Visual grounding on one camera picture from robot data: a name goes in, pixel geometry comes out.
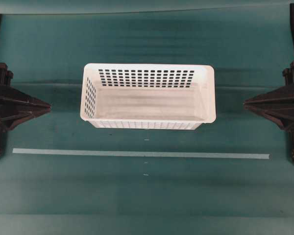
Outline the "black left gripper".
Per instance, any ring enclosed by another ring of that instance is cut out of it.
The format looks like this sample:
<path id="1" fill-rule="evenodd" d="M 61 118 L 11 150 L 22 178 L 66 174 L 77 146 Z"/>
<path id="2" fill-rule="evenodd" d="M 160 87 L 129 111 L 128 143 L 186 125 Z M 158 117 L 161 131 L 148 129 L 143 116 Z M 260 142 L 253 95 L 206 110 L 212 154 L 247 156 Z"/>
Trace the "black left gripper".
<path id="1" fill-rule="evenodd" d="M 19 107 L 40 107 L 24 114 Z M 51 105 L 9 86 L 0 85 L 0 129 L 10 131 L 18 125 L 50 112 Z"/>

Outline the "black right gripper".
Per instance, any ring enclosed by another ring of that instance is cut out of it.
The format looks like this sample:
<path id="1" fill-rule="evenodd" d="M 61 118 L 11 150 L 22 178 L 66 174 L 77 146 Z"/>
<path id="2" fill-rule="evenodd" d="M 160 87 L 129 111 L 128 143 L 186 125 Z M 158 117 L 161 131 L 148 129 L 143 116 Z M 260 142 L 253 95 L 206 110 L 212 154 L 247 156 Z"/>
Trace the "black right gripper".
<path id="1" fill-rule="evenodd" d="M 272 114 L 268 114 L 253 106 L 274 109 Z M 244 101 L 244 108 L 275 123 L 281 130 L 294 129 L 294 84 L 247 99 Z"/>

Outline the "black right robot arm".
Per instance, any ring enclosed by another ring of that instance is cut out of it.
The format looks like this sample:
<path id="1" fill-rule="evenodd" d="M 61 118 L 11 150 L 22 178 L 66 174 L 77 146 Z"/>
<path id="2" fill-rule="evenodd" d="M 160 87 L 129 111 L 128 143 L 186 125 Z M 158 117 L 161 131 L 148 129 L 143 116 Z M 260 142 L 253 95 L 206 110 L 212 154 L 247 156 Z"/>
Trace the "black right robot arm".
<path id="1" fill-rule="evenodd" d="M 294 61 L 282 74 L 285 86 L 245 100 L 244 108 L 290 131 L 294 129 Z"/>

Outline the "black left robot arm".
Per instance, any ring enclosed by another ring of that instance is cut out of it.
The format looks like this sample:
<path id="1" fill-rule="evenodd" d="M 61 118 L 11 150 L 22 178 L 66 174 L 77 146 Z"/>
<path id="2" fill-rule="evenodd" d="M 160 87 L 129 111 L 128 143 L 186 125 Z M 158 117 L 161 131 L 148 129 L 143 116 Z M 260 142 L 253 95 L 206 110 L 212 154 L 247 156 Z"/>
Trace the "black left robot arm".
<path id="1" fill-rule="evenodd" d="M 0 127 L 6 131 L 47 114 L 51 105 L 10 86 L 13 72 L 0 63 Z"/>

